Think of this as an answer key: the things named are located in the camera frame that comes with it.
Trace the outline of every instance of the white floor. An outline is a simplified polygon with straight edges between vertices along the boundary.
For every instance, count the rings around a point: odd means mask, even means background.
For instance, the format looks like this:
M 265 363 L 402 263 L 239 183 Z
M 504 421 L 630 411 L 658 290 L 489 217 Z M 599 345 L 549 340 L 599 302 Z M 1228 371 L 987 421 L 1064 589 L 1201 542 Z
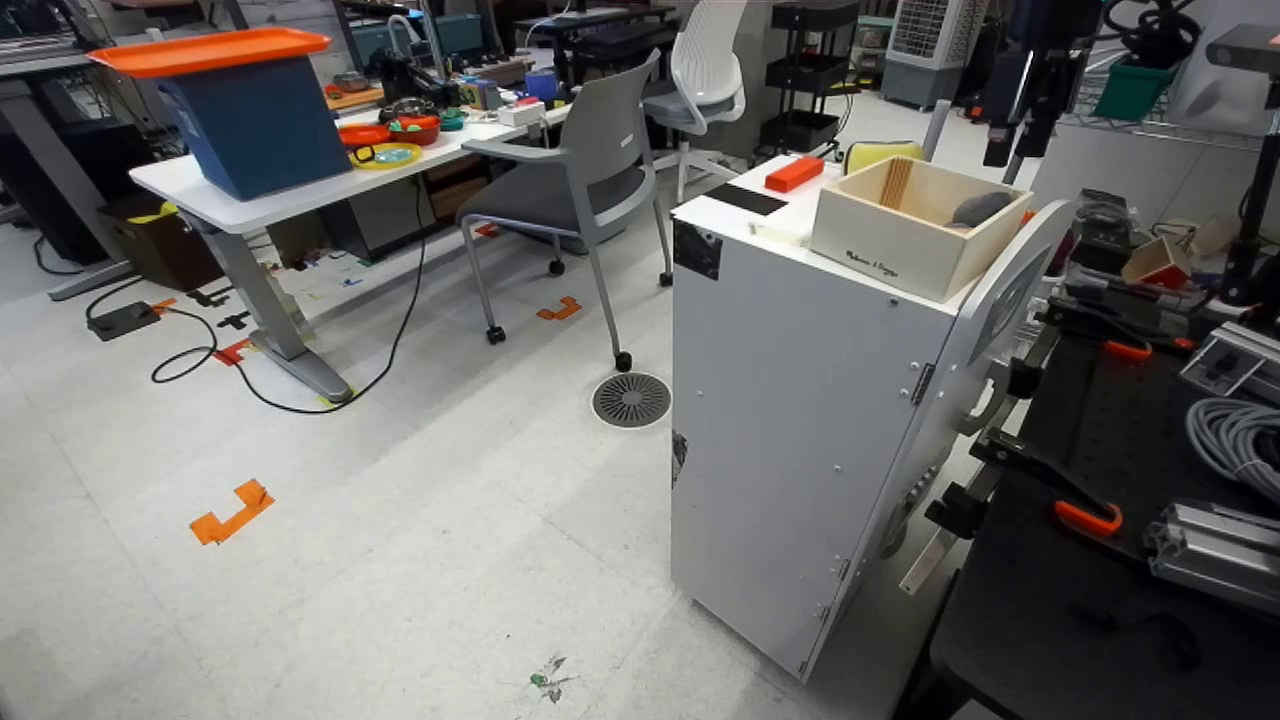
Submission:
M 855 103 L 855 136 L 922 131 L 915 113 Z M 979 136 L 951 119 L 941 160 L 971 166 Z M 0 720 L 850 715 L 673 589 L 670 422 L 593 417 L 610 347 L 587 263 L 549 278 L 536 246 L 492 256 L 504 347 L 486 345 L 463 256 L 437 258 L 389 385 L 300 421 L 218 363 L 150 385 L 200 326 L 170 315 L 100 345 L 90 299 L 53 302 L 31 237 L 0 228 Z M 603 263 L 638 369 L 670 374 L 654 223 Z M 309 312 L 338 302 L 317 345 L 356 385 L 386 358 L 410 268 L 285 274 Z M 564 290 L 586 312 L 536 321 Z M 265 356 L 248 371 L 312 405 Z M 187 525 L 232 510 L 248 475 L 278 505 L 200 548 Z M 533 685 L 551 654 L 559 701 Z

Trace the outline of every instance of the blue container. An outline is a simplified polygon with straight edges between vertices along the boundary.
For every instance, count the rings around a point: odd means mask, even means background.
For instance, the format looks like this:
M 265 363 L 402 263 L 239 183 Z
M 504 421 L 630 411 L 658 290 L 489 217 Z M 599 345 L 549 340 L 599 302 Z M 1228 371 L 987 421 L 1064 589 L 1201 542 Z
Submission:
M 159 84 L 200 171 L 252 199 L 350 171 L 309 59 L 176 75 Z

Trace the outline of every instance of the small debris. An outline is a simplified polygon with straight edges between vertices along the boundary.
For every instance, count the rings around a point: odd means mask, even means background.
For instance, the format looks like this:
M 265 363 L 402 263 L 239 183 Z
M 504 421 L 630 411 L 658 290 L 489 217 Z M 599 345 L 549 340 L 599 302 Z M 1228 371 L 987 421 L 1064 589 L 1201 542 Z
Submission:
M 551 705 L 559 705 L 564 685 L 574 680 L 574 677 L 559 677 L 564 658 L 567 654 L 551 654 L 542 671 L 529 677 L 529 685 L 542 688 L 543 701 L 551 701 Z

